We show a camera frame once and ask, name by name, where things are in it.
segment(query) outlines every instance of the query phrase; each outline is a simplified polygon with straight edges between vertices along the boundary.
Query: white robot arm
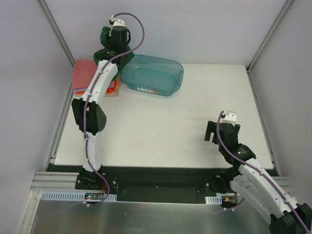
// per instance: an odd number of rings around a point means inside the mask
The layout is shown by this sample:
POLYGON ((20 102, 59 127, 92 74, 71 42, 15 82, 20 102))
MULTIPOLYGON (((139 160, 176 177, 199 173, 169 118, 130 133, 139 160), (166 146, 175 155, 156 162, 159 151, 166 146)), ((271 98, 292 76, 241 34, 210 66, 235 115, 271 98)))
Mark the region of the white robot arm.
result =
POLYGON ((84 145, 87 147, 83 168, 88 172, 98 171, 102 166, 101 136, 106 124, 106 115, 99 104, 110 82, 118 73, 118 66, 125 61, 126 55, 113 61, 111 59, 125 53, 130 42, 130 31, 125 27, 124 21, 111 17, 110 23, 113 27, 101 53, 97 71, 82 97, 72 101, 75 121, 82 131, 84 145))
POLYGON ((205 140, 209 141, 214 133, 212 142, 219 145, 219 151, 233 165, 210 183, 210 188, 218 193, 240 194, 263 216, 272 234, 310 233, 311 208, 299 205, 271 178, 255 154, 238 143, 239 129, 235 112, 221 112, 218 123, 208 122, 205 140))

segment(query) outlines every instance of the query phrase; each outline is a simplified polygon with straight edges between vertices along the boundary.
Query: white table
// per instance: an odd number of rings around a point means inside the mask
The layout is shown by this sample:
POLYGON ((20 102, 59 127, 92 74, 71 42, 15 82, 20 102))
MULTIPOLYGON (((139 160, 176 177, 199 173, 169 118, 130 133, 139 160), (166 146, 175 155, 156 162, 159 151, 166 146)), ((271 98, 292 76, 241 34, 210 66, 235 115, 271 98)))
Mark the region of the white table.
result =
MULTIPOLYGON (((204 141, 208 120, 235 111, 239 141, 273 168, 243 65, 185 64, 180 90, 161 97, 122 85, 118 97, 105 97, 103 166, 228 168, 218 147, 204 141)), ((56 165, 82 165, 82 134, 69 110, 56 165)))

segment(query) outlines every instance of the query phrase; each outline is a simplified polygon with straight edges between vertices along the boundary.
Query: pink cloth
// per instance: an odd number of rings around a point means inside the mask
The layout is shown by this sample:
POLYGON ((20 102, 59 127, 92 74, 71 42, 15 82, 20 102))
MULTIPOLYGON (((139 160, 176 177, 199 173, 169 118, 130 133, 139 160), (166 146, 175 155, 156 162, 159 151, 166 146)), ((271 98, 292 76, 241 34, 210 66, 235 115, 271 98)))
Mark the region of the pink cloth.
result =
POLYGON ((77 59, 72 75, 73 90, 88 88, 97 68, 93 60, 77 59))

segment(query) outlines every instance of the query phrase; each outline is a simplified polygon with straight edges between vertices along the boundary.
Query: sticker label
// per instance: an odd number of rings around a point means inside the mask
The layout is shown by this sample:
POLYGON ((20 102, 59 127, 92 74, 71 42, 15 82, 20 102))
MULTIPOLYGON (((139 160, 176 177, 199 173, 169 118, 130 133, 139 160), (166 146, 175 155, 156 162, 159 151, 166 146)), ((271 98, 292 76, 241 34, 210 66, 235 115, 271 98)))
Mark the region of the sticker label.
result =
POLYGON ((150 94, 158 94, 158 91, 153 90, 153 89, 144 89, 144 88, 141 88, 139 86, 137 87, 137 89, 140 91, 146 92, 146 93, 150 93, 150 94))

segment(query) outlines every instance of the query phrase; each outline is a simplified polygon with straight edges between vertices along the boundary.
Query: transparent plastic container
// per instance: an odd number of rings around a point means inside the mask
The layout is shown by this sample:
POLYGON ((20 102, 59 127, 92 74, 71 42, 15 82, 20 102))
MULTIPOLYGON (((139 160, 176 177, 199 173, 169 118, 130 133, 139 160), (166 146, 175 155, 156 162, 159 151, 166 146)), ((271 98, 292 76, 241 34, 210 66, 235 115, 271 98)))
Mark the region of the transparent plastic container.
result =
POLYGON ((170 96, 180 88, 183 71, 178 62, 135 55, 123 68, 120 79, 130 89, 170 96))

